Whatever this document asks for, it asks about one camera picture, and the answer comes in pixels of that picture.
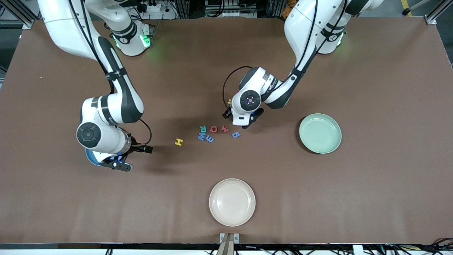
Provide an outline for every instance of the black strap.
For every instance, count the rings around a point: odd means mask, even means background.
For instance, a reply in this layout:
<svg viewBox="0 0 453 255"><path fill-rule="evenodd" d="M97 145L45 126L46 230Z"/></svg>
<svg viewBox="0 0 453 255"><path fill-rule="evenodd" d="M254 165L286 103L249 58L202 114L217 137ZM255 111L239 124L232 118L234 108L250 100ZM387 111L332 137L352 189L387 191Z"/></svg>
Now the black strap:
<svg viewBox="0 0 453 255"><path fill-rule="evenodd" d="M127 74L127 71L123 67L119 70L116 70L115 72L106 73L106 78L107 78L107 80L112 81L112 80L118 79L119 77L124 76L126 74Z"/></svg>
<svg viewBox="0 0 453 255"><path fill-rule="evenodd" d="M351 15L357 15L360 13L360 11L363 9L363 7L368 3L369 0L352 0L347 6L346 6L346 13L349 13Z"/></svg>

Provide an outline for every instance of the floor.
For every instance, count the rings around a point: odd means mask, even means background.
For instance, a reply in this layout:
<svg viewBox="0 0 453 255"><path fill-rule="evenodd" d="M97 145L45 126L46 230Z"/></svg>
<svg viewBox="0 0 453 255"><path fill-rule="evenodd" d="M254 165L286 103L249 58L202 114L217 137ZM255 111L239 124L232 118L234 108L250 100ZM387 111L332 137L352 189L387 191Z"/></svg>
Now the floor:
<svg viewBox="0 0 453 255"><path fill-rule="evenodd" d="M419 2L419 0L384 0L384 2L373 11L365 11L361 17L401 17L403 3L412 6ZM421 7L413 10L411 14L413 16L423 16L431 12L440 0L431 0L430 2L422 5ZM442 15L437 18L437 28L439 30L440 37L442 38L443 44L447 51L447 55L450 58L450 62L453 62L453 7L448 8ZM8 68L11 59L13 57L15 48L19 41L21 29L0 29L0 66ZM4 75L0 74L0 88L1 81Z"/></svg>

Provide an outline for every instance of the brown table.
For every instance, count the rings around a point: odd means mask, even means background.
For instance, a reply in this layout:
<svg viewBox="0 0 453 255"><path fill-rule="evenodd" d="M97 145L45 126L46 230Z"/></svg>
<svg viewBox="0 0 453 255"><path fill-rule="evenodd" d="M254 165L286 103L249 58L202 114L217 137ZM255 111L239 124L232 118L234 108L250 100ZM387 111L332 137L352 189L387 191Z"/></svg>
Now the brown table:
<svg viewBox="0 0 453 255"><path fill-rule="evenodd" d="M453 236L453 72L436 27L422 18L358 18L347 31L337 51L313 60L286 107L265 107L242 130L221 116L222 83L242 65L284 79L295 57L283 22L162 21L152 49L119 53L155 147L130 155L135 169L121 172L90 164L75 137L83 100L109 91L101 69L58 49L35 23L0 91L0 242L206 243L221 232L249 243ZM231 77L229 98L244 73ZM311 113L340 124L334 153L302 148L298 124ZM201 142L201 125L230 132ZM140 123L125 127L148 138ZM208 207L214 185L231 177L257 199L252 218L234 228Z"/></svg>

